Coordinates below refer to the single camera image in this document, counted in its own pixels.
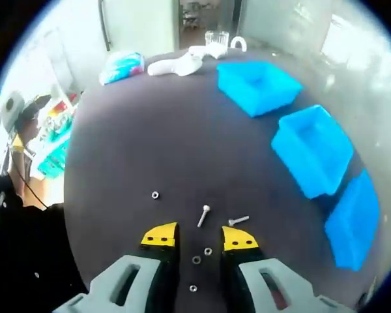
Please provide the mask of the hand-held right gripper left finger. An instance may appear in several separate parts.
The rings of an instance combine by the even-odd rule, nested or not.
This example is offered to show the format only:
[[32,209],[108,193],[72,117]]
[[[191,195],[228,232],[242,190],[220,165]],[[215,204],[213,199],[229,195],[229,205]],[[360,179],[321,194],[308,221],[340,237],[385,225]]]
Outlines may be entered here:
[[55,312],[173,312],[180,274],[179,224],[149,230],[126,254]]

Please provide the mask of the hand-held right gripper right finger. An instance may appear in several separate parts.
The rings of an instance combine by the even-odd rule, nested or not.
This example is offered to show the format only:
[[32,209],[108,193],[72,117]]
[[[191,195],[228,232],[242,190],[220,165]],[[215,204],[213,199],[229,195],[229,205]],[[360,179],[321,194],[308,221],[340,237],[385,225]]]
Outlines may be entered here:
[[249,233],[223,226],[220,282],[228,312],[352,312],[261,250]]

